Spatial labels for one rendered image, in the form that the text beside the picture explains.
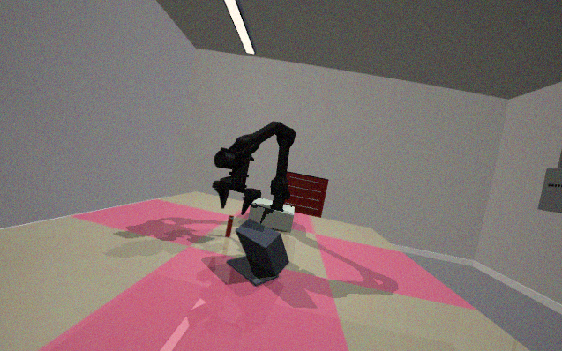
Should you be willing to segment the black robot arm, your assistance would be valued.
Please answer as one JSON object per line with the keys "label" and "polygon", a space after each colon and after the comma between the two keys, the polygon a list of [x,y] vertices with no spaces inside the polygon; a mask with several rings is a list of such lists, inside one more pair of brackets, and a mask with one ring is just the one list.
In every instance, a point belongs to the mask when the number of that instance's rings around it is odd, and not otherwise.
{"label": "black robot arm", "polygon": [[[277,136],[279,154],[277,162],[276,177],[271,181],[271,195],[274,195],[271,209],[283,211],[285,199],[290,198],[287,180],[289,148],[295,141],[296,132],[281,122],[270,122],[262,129],[248,135],[243,135],[236,139],[236,142],[229,148],[221,147],[221,150],[214,156],[214,165],[217,168],[228,168],[238,171],[248,172],[250,161],[254,161],[251,156],[259,145],[272,137]],[[242,176],[227,176],[220,179],[220,188],[232,190],[242,189]]]}

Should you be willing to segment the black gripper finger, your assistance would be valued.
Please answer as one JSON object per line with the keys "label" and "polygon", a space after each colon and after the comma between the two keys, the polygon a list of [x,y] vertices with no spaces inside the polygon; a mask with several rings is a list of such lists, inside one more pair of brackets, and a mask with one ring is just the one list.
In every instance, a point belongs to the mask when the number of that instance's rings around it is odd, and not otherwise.
{"label": "black gripper finger", "polygon": [[[214,189],[216,190],[216,189]],[[224,206],[226,205],[226,201],[229,195],[229,190],[216,190],[217,193],[219,194],[220,197],[220,202],[221,202],[221,209],[224,208]]]}
{"label": "black gripper finger", "polygon": [[247,198],[247,197],[243,197],[244,203],[243,203],[241,215],[244,215],[244,213],[246,212],[246,210],[248,209],[248,207],[251,205],[251,203],[252,203],[255,199],[257,199],[257,198]]}

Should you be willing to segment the dark grey panel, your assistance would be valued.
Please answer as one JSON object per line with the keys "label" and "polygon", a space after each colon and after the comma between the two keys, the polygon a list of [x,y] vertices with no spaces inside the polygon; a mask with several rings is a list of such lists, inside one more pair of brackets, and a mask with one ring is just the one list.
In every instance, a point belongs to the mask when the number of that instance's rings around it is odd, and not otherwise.
{"label": "dark grey panel", "polygon": [[255,287],[278,278],[289,262],[281,234],[251,219],[235,231],[246,256],[227,263]]}

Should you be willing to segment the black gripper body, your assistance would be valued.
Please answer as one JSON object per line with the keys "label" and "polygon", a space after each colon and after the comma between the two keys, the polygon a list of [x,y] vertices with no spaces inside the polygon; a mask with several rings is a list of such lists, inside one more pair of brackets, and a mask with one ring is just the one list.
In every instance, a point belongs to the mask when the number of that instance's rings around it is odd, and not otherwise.
{"label": "black gripper body", "polygon": [[[233,177],[242,176],[242,178],[243,178],[242,189],[235,188],[235,189],[232,189],[232,190],[243,193],[247,198],[261,198],[261,191],[260,190],[245,189],[245,188],[247,188],[247,185],[245,185],[246,177],[249,177],[249,175],[247,175],[247,173],[248,172],[238,171],[238,170],[234,170],[234,169],[232,169],[232,172],[229,172],[229,174]],[[220,181],[214,181],[212,188],[215,188],[216,190],[225,190],[223,188],[220,188]]]}

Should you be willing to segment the dark red peg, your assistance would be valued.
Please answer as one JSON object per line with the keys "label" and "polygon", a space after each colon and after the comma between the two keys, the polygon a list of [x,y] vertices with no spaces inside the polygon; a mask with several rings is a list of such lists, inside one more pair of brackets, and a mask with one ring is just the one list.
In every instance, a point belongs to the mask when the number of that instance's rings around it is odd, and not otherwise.
{"label": "dark red peg", "polygon": [[233,219],[234,219],[234,216],[229,216],[225,237],[230,237]]}

